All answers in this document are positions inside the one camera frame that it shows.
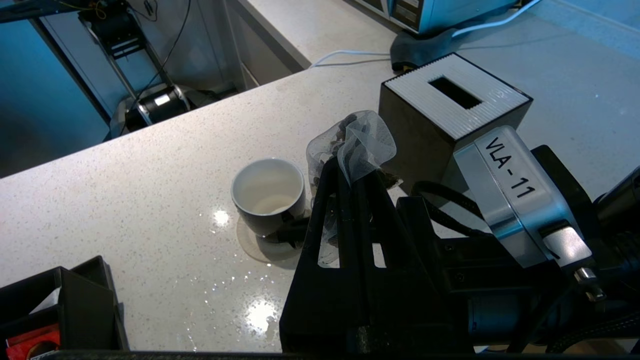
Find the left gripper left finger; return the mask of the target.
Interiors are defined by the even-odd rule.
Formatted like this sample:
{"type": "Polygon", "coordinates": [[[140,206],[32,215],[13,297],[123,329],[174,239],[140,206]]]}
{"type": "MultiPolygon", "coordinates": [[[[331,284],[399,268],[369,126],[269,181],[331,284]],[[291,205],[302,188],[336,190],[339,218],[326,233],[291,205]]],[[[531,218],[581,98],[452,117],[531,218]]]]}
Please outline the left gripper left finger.
{"type": "Polygon", "coordinates": [[[323,166],[294,277],[279,317],[284,353],[356,353],[362,323],[361,269],[351,191],[338,160],[323,166]],[[334,203],[339,268],[318,264],[323,224],[334,203]]]}

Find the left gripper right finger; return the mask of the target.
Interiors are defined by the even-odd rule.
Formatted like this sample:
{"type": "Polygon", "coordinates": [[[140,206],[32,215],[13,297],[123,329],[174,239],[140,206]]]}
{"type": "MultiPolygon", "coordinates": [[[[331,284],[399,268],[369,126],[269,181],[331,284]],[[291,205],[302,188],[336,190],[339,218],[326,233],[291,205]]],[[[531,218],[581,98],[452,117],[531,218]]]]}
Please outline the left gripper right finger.
{"type": "Polygon", "coordinates": [[[364,280],[362,353],[454,353],[453,321],[425,271],[413,237],[379,173],[352,185],[364,280]]]}

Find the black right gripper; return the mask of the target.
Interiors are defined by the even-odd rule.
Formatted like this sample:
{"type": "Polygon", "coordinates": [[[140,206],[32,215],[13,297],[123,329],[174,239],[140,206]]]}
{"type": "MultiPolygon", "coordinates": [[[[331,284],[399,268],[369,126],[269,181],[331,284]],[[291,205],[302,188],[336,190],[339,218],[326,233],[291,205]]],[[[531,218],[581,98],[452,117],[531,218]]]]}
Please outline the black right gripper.
{"type": "Polygon", "coordinates": [[[512,341],[563,285],[554,262],[523,268],[491,235],[439,237],[420,196],[400,197],[395,208],[455,326],[476,346],[512,341]]]}

